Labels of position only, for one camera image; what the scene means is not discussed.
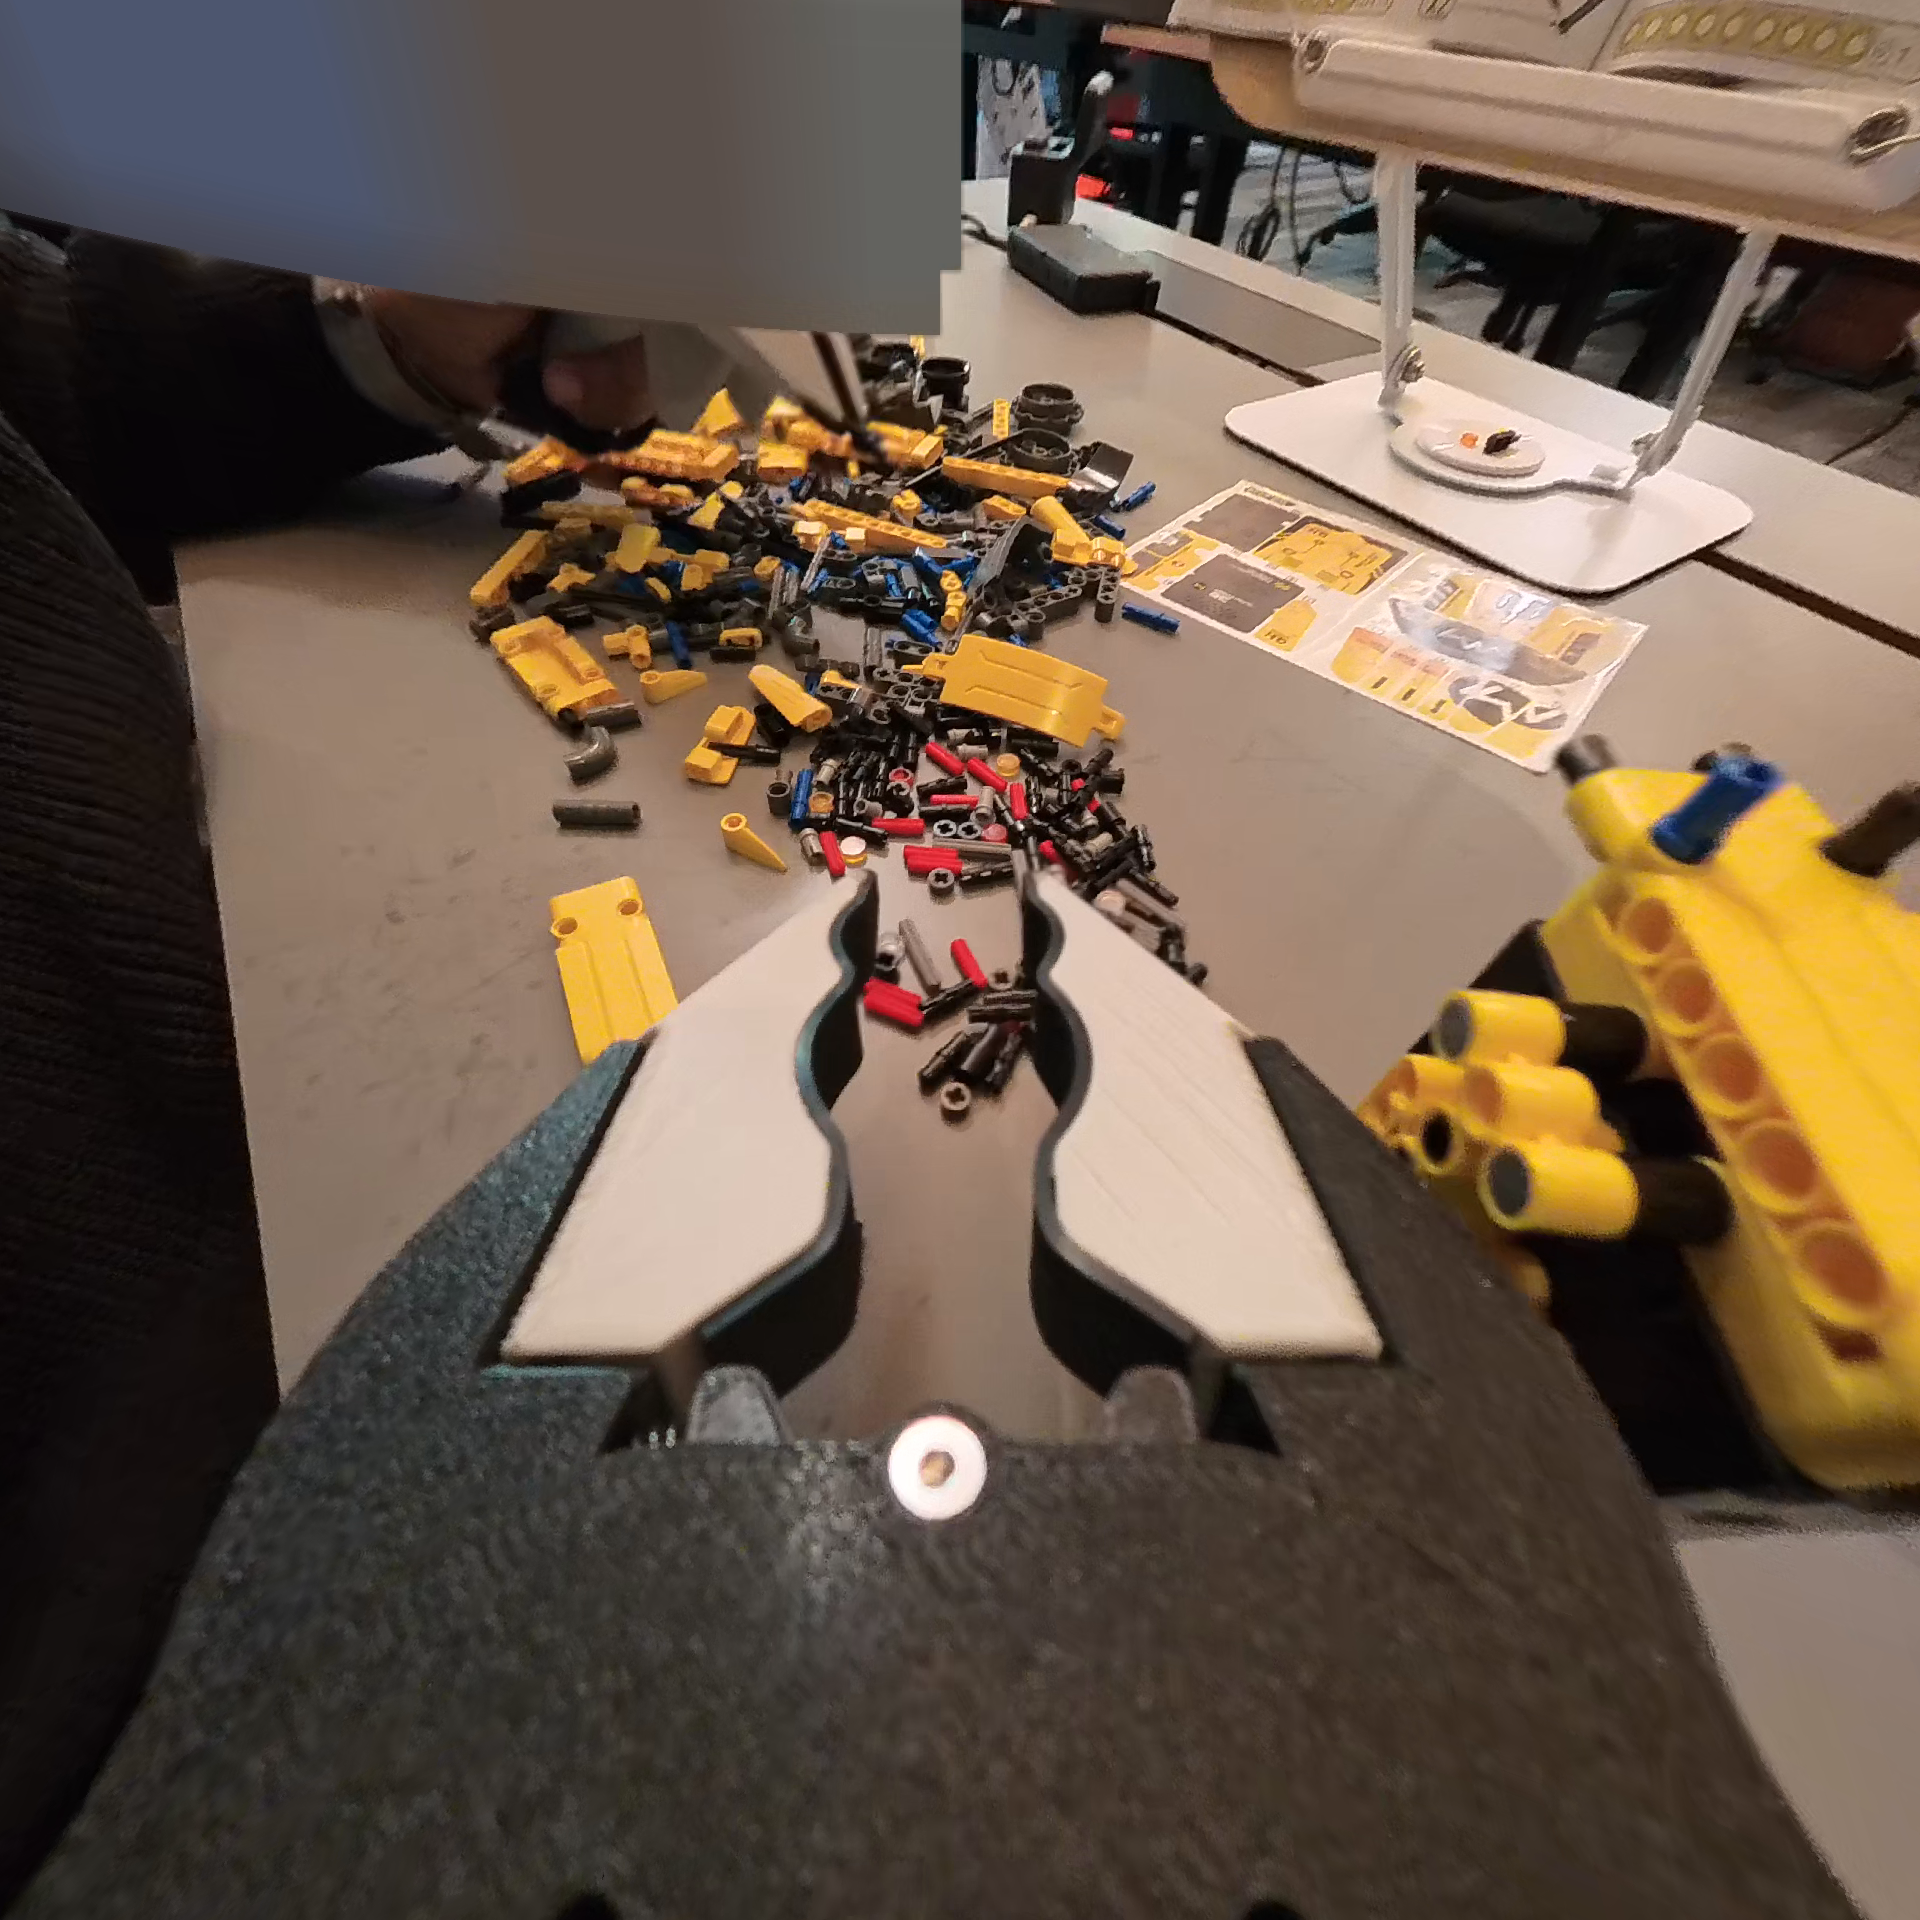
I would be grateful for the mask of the heap of black red pins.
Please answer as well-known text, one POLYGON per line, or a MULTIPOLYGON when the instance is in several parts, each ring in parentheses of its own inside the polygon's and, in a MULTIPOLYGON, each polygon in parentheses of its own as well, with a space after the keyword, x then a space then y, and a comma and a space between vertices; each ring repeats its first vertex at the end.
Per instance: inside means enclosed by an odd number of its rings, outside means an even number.
POLYGON ((804 871, 857 878, 878 861, 898 878, 911 917, 878 920, 865 1022, 921 1038, 918 1094, 969 1124, 1012 1084, 1033 1049, 1028 963, 993 963, 969 933, 928 933, 949 900, 1012 900, 1022 878, 1067 878, 1104 920, 1147 945, 1191 991, 1182 911, 1159 878, 1156 837, 1124 821, 1118 755, 1067 755, 1044 732, 950 722, 949 705, 848 705, 822 739, 752 705, 741 758, 764 774, 764 821, 804 871))

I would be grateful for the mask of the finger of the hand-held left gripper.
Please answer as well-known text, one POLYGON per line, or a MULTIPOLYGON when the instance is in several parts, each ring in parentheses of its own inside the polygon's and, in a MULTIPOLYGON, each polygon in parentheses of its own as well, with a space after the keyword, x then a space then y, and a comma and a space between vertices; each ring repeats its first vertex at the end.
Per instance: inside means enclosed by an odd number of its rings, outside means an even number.
POLYGON ((878 460, 878 423, 848 336, 741 328, 741 375, 781 423, 808 419, 832 453, 878 460))

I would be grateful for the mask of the pile of mixed toy bricks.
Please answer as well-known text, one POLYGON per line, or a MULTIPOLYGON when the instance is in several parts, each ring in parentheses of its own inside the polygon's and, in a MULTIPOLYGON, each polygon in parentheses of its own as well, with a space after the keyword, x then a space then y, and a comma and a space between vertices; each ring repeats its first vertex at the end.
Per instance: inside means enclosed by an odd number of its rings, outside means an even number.
POLYGON ((643 444, 501 453, 514 541, 474 573, 466 633, 489 651, 514 614, 561 614, 600 669, 630 663, 646 703, 695 695, 702 663, 741 663, 752 705, 822 739, 878 703, 949 705, 921 663, 961 633, 1044 651, 1079 612, 1147 614, 1124 585, 1118 510, 1147 498, 1124 489, 1124 444, 1079 423, 1074 473, 1006 472, 1012 398, 974 409, 969 360, 865 336, 848 351, 878 460, 732 398, 643 444))

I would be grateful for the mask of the yellow curved panel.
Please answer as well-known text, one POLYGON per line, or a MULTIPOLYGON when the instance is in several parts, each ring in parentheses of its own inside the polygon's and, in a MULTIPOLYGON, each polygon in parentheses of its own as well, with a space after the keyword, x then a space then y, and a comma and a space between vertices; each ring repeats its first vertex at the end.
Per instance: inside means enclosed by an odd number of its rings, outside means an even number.
POLYGON ((1124 739, 1124 717, 1108 705, 1108 678, 1058 663, 1044 651, 961 633, 961 651, 928 652, 921 678, 936 678, 949 705, 1044 732, 1058 744, 1124 739))

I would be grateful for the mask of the yellow holed body panel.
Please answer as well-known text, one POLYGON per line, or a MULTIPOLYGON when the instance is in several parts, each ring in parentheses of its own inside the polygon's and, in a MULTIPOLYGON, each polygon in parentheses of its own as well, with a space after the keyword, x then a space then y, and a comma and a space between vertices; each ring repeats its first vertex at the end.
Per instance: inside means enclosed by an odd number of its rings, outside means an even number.
POLYGON ((561 614, 514 614, 489 633, 489 652, 514 669, 514 686, 553 717, 553 722, 586 722, 617 705, 607 669, 561 628, 561 614))

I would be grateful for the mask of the yellow sticker sheet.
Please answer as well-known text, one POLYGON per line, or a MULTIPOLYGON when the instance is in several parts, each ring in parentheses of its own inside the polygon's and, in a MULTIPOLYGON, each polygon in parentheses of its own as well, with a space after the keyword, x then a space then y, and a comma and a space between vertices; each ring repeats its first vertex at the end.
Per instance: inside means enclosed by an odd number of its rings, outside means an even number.
POLYGON ((1648 628, 1413 533, 1229 487, 1134 541, 1124 585, 1524 774, 1575 739, 1648 628))

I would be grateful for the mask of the white book stand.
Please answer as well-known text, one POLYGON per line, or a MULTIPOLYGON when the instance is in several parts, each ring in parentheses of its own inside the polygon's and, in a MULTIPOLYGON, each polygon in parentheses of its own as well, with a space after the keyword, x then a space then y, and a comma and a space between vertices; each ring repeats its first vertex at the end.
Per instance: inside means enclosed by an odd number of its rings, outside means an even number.
POLYGON ((1683 473, 1674 453, 1779 238, 1911 262, 1920 92, 1583 72, 1403 37, 1206 37, 1206 57, 1248 124, 1378 154, 1378 375, 1243 403, 1220 419, 1229 442, 1555 593, 1639 585, 1746 525, 1746 509, 1683 473), (1421 161, 1737 229, 1683 398, 1639 444, 1428 375, 1413 343, 1421 161), (1520 423, 1531 453, 1475 460, 1448 444, 1459 423, 1520 423))

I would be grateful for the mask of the yellow flat panel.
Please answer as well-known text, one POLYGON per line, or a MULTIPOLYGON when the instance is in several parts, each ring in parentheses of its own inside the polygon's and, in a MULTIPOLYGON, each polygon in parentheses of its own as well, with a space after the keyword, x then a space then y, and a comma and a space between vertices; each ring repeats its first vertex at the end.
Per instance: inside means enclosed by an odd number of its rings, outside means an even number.
POLYGON ((594 1061, 607 1043, 643 1043, 678 1009, 678 983, 666 965, 643 878, 561 892, 553 941, 578 1061, 594 1061))

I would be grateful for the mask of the instruction booklet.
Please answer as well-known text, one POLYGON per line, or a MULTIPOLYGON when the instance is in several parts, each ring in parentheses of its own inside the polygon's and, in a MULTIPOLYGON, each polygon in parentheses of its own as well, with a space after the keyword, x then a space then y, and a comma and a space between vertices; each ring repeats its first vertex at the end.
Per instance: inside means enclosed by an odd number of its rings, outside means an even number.
POLYGON ((1459 57, 1531 57, 1583 72, 1712 72, 1798 92, 1911 92, 1911 0, 1173 0, 1170 31, 1206 37, 1403 37, 1459 57))

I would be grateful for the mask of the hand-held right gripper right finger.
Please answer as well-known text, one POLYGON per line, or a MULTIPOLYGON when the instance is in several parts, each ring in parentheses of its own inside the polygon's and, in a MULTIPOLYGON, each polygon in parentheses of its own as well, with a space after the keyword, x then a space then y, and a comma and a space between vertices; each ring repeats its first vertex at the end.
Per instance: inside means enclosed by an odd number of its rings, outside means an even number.
POLYGON ((1276 1043, 1067 878, 1022 889, 1033 1068, 1033 1328, 1087 1385, 1378 1361, 1378 1316, 1276 1104, 1276 1043))

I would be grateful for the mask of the person's left forearm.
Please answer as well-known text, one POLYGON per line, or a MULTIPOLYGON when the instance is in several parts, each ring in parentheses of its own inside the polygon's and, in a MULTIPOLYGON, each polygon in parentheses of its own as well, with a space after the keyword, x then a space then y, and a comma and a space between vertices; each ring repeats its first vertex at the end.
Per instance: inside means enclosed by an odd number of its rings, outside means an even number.
POLYGON ((315 277, 101 229, 0 238, 9 584, 125 573, 182 593, 182 541, 294 518, 443 453, 327 351, 315 277))

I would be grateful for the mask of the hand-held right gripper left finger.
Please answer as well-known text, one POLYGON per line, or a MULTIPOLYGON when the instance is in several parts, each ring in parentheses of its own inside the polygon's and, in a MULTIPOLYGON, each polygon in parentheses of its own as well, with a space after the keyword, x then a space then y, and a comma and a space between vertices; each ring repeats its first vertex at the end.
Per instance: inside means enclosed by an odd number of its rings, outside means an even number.
POLYGON ((878 878, 843 878, 643 1043, 501 1361, 643 1368, 688 1414, 705 1368, 796 1395, 843 1352, 865 1225, 832 1104, 872 963, 878 878))

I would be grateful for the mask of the black yellow brick model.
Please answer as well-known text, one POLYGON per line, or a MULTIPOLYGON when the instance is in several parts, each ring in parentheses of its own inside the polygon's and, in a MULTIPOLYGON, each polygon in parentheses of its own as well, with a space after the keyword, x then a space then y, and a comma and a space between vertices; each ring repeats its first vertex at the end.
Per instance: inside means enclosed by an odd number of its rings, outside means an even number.
POLYGON ((1657 1495, 1920 1485, 1911 782, 1555 755, 1593 878, 1363 1094, 1657 1495))

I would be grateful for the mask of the person's left hand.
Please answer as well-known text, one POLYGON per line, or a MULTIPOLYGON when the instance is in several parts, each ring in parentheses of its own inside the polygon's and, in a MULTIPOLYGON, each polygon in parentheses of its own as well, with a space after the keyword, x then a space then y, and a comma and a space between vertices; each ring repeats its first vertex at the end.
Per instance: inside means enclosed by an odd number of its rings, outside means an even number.
POLYGON ((542 303, 466 303, 466 296, 418 296, 418 287, 360 287, 380 351, 412 383, 412 398, 446 403, 454 419, 506 419, 506 375, 542 336, 542 303))

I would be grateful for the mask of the black power adapter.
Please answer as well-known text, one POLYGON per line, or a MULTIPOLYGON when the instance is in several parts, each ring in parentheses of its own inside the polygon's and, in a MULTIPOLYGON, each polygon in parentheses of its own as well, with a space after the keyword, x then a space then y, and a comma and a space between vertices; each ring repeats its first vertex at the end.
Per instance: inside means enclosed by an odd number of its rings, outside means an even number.
POLYGON ((1022 229, 1006 229, 1006 269, 1022 281, 1033 281, 1044 296, 1058 296, 1067 314, 1079 314, 1079 323, 1156 314, 1159 303, 1159 277, 1147 269, 1147 250, 1118 250, 1087 225, 1022 225, 1022 229))

